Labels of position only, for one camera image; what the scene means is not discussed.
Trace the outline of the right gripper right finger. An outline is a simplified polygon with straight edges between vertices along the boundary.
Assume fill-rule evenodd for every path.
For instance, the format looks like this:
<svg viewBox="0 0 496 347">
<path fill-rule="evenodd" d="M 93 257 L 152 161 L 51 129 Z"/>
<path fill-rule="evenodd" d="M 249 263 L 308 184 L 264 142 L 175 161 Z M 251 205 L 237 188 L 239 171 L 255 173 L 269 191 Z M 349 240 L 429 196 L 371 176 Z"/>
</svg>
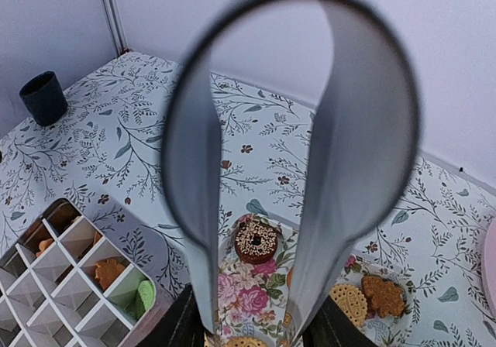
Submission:
<svg viewBox="0 0 496 347">
<path fill-rule="evenodd" d="M 327 297 L 302 335 L 304 347 L 377 347 Z"/>
</svg>

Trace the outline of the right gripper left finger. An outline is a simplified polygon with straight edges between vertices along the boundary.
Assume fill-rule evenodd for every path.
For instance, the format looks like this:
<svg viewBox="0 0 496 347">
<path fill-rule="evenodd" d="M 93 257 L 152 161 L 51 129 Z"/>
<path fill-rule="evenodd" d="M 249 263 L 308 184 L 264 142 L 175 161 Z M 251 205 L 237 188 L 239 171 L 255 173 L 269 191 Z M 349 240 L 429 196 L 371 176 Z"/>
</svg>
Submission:
<svg viewBox="0 0 496 347">
<path fill-rule="evenodd" d="M 145 337 L 145 347 L 202 347 L 204 333 L 195 295 L 188 284 Z"/>
</svg>

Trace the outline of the green round cookie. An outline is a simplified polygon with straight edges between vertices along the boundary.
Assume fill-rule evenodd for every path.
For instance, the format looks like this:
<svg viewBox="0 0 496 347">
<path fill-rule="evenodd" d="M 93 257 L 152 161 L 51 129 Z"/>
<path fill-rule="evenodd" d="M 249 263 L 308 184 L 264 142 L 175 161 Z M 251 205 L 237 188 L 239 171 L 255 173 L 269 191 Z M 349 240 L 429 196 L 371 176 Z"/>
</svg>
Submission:
<svg viewBox="0 0 496 347">
<path fill-rule="evenodd" d="M 155 302 L 155 288 L 150 280 L 142 280 L 136 289 L 135 309 L 136 319 L 139 320 Z"/>
</svg>

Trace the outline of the brown flower cookie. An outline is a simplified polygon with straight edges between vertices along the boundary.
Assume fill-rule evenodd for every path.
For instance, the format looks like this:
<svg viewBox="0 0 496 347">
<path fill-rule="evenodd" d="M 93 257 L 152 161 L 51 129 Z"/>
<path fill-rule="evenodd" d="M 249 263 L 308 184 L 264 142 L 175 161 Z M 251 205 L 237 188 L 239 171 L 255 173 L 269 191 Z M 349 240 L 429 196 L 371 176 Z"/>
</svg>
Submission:
<svg viewBox="0 0 496 347">
<path fill-rule="evenodd" d="M 105 291 L 125 269 L 126 267 L 118 263 L 114 258 L 98 261 L 95 267 L 95 280 L 100 288 Z"/>
</svg>

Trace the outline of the metal tin with white dividers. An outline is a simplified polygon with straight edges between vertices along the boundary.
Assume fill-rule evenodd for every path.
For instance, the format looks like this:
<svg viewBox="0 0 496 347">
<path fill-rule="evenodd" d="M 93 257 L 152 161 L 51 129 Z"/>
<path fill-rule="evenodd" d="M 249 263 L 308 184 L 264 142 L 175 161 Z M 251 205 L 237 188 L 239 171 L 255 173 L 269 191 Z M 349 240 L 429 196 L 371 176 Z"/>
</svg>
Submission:
<svg viewBox="0 0 496 347">
<path fill-rule="evenodd" d="M 58 234 L 46 217 L 69 205 L 81 216 Z M 54 243 L 36 257 L 44 239 Z M 95 280 L 98 261 L 114 258 L 126 269 L 103 291 Z M 171 298 L 143 270 L 150 260 L 141 231 L 121 246 L 74 204 L 55 200 L 1 257 L 1 344 L 3 346 L 135 346 L 172 305 Z M 155 302 L 136 319 L 136 289 L 155 288 Z"/>
</svg>

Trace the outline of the orange flower cookie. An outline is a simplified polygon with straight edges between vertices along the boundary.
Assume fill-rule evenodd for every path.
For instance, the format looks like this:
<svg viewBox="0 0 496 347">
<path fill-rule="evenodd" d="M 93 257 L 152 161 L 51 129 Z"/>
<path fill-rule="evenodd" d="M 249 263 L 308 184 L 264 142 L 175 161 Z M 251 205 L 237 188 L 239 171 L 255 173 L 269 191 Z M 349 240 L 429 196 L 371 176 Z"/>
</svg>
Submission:
<svg viewBox="0 0 496 347">
<path fill-rule="evenodd" d="M 53 243 L 54 243 L 53 239 L 44 239 L 40 241 L 38 245 L 38 252 L 36 253 L 36 257 L 40 257 Z"/>
</svg>

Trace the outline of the orange swirl cookie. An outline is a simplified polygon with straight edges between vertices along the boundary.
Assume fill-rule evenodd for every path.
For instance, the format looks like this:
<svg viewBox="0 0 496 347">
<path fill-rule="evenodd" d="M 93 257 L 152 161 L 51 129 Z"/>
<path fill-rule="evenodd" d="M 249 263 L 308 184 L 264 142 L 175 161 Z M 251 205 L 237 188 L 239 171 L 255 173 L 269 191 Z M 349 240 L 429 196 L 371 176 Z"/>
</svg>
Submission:
<svg viewBox="0 0 496 347">
<path fill-rule="evenodd" d="M 46 220 L 58 234 L 61 234 L 80 216 L 81 214 L 76 209 L 63 205 L 49 213 Z"/>
</svg>

